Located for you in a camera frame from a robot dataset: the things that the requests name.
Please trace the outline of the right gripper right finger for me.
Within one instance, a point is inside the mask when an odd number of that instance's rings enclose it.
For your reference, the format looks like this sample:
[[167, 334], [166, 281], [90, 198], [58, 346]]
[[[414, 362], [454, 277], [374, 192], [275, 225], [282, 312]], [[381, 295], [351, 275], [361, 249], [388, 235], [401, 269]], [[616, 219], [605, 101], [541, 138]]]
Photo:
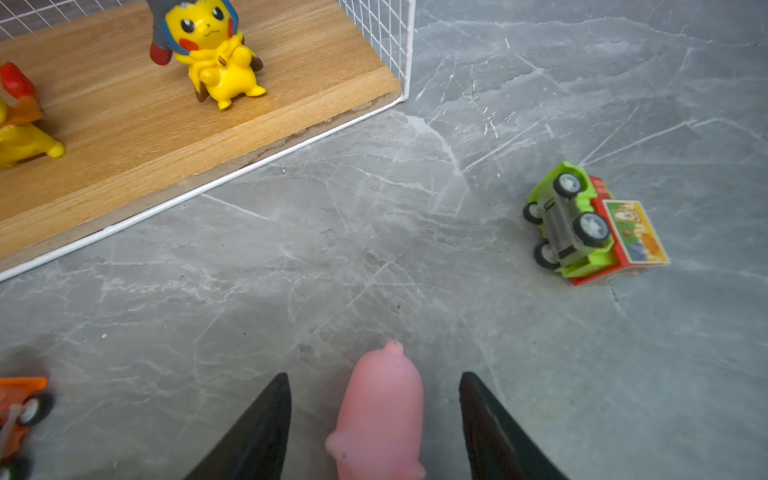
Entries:
[[462, 374], [459, 396], [472, 479], [566, 480], [477, 374]]

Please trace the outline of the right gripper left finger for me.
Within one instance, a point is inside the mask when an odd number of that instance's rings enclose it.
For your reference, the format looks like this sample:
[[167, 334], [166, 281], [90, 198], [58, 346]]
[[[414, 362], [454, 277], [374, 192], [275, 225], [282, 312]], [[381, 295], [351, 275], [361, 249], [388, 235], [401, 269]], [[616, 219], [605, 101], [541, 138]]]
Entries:
[[279, 479], [290, 430], [288, 375], [277, 374], [187, 475], [188, 479]]

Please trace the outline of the pink pig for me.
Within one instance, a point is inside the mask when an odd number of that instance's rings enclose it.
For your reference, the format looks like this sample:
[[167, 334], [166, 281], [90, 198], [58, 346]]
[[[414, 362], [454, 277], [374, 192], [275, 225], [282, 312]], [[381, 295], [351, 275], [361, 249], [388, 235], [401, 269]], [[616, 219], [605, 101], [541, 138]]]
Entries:
[[366, 353], [351, 374], [325, 448], [340, 479], [424, 479], [421, 375], [396, 340]]

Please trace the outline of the green toy car right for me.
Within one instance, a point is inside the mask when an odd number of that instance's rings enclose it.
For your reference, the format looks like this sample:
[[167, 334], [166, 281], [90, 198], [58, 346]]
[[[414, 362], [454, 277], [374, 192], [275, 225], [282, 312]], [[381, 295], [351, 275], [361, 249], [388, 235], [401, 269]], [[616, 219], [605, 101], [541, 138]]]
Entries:
[[601, 178], [567, 161], [534, 187], [522, 214], [541, 235], [536, 263], [574, 286], [671, 263], [639, 201], [616, 198]]

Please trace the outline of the orange green toy truck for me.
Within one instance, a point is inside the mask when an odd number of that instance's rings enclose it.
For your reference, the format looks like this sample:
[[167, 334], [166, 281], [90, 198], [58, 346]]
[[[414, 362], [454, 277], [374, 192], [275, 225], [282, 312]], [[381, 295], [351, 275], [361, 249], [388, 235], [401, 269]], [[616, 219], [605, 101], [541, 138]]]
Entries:
[[1, 480], [29, 479], [32, 462], [19, 454], [24, 437], [53, 410], [45, 377], [1, 379]]

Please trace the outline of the orange pikachu figure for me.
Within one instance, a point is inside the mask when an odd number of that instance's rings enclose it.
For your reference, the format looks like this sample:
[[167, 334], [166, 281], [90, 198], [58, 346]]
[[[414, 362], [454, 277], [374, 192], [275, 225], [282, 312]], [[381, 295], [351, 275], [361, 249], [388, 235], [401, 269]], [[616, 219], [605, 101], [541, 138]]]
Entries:
[[9, 105], [1, 99], [1, 167], [10, 169], [41, 155], [64, 156], [65, 145], [36, 125], [43, 113], [33, 82], [15, 64], [6, 62], [1, 65], [1, 87], [16, 101]]

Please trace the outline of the grey hooded pikachu figure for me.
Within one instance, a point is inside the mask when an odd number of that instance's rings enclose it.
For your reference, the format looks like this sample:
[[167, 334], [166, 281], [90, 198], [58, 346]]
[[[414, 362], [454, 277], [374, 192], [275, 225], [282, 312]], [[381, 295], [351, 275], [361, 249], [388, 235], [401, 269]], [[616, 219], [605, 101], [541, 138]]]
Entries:
[[239, 15], [228, 0], [150, 0], [152, 43], [149, 56], [157, 65], [172, 59], [187, 67], [196, 98], [213, 99], [225, 110], [241, 95], [266, 93], [256, 73], [261, 59], [245, 45]]

